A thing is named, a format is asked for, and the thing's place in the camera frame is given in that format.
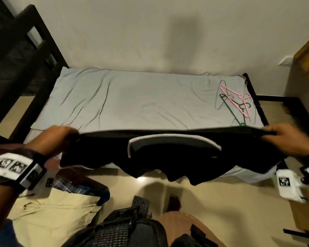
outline beige folded garment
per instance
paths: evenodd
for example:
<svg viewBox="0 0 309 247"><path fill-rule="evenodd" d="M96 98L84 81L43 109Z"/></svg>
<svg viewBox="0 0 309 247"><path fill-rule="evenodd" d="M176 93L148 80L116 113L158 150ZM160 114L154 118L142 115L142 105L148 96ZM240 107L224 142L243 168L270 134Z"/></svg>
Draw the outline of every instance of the beige folded garment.
<svg viewBox="0 0 309 247"><path fill-rule="evenodd" d="M59 247L91 222L100 197L52 189L48 198L18 198L8 218L25 247Z"/></svg>

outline floor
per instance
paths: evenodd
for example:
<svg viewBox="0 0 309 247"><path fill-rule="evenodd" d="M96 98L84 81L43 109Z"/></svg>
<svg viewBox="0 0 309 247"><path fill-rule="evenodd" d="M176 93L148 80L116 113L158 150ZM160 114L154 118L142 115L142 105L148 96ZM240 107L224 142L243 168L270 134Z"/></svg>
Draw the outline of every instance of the floor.
<svg viewBox="0 0 309 247"><path fill-rule="evenodd" d="M15 104L0 125L0 135L9 137L31 100L22 97ZM261 106L269 123L294 123L281 103L264 101ZM300 167L293 158L286 162L293 170ZM104 204L100 221L112 210L129 207L134 195L150 200L150 211L156 219L174 194L181 201L181 211L202 221L228 247L306 246L283 233L283 228L297 228L289 202L279 196L274 180L249 185L226 177L192 186L187 179L168 182L156 172L136 179L113 169L100 169L89 177L110 189L111 199Z"/></svg>

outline black bag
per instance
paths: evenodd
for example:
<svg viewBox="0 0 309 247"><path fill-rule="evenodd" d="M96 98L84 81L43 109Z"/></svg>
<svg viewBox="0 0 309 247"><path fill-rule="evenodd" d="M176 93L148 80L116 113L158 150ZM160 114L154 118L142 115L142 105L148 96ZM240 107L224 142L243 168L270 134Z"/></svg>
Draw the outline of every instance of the black bag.
<svg viewBox="0 0 309 247"><path fill-rule="evenodd" d="M168 247L164 227L148 215L150 202L134 196L132 206L115 210L103 223L75 233L62 247ZM172 247L216 247L196 226L177 238Z"/></svg>

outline white wall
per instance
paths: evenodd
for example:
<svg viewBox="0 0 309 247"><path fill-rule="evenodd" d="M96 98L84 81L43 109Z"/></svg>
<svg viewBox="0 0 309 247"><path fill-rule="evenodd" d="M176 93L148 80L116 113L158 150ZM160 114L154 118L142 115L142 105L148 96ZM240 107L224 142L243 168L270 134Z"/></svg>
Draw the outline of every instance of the white wall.
<svg viewBox="0 0 309 247"><path fill-rule="evenodd" d="M283 95L278 66L309 40L309 0L4 0L34 4L71 67L250 75Z"/></svg>

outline electrical outlet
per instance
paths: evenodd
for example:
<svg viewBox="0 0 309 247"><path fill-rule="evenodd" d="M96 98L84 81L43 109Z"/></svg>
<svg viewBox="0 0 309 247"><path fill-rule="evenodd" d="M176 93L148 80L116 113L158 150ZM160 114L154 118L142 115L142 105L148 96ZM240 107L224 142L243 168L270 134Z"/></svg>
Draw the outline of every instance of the electrical outlet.
<svg viewBox="0 0 309 247"><path fill-rule="evenodd" d="M294 56L287 55L284 59L278 64L279 66L292 66Z"/></svg>

